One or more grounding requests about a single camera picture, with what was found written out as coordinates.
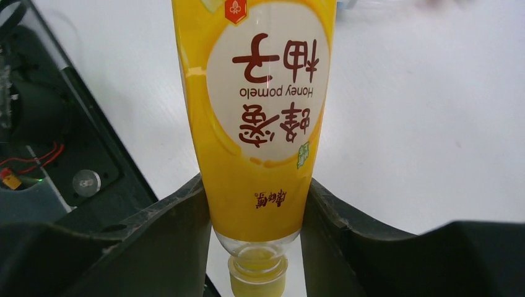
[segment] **yellow bottle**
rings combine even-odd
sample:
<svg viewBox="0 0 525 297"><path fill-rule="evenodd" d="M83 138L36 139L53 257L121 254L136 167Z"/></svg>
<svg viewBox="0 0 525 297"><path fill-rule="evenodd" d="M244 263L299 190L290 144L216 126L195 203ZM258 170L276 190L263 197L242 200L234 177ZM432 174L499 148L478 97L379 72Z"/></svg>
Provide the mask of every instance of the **yellow bottle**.
<svg viewBox="0 0 525 297"><path fill-rule="evenodd" d="M172 0L189 124L235 296L281 296L328 86L336 0Z"/></svg>

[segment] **green seal on label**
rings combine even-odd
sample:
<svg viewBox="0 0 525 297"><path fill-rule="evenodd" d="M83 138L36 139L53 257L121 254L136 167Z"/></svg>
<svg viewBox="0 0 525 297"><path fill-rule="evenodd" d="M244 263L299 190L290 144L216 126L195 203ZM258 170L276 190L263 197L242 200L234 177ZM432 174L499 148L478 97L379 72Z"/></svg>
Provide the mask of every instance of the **green seal on label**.
<svg viewBox="0 0 525 297"><path fill-rule="evenodd" d="M307 142L299 148L299 156L297 157L297 169L301 168L308 156L310 155L310 142Z"/></svg>

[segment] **bottle cap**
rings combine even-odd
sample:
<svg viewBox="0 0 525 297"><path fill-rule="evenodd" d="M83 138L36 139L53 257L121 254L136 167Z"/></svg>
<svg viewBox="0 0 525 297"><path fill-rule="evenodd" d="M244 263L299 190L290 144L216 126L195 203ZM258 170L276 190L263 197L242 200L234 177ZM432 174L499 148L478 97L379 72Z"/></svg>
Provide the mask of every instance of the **bottle cap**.
<svg viewBox="0 0 525 297"><path fill-rule="evenodd" d="M281 297L286 282L288 259L253 261L231 256L230 283L235 297Z"/></svg>

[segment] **white surface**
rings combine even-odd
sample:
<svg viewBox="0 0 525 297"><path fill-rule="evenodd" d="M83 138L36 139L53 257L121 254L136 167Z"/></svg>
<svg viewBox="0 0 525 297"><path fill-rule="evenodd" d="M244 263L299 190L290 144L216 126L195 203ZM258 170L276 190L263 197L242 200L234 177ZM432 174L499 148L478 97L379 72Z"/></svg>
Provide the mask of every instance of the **white surface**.
<svg viewBox="0 0 525 297"><path fill-rule="evenodd" d="M159 197L197 171L169 0L36 0ZM525 1L342 15L315 178L403 230L525 220ZM285 296L305 296L299 241ZM208 273L231 296L214 238Z"/></svg>

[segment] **red logo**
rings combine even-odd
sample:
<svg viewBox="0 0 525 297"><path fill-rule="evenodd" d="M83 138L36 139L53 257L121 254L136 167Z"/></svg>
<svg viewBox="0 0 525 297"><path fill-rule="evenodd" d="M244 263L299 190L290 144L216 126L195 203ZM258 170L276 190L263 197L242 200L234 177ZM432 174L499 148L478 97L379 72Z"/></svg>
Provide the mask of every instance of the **red logo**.
<svg viewBox="0 0 525 297"><path fill-rule="evenodd" d="M248 14L246 0L226 0L224 2L224 16L235 25L240 23Z"/></svg>

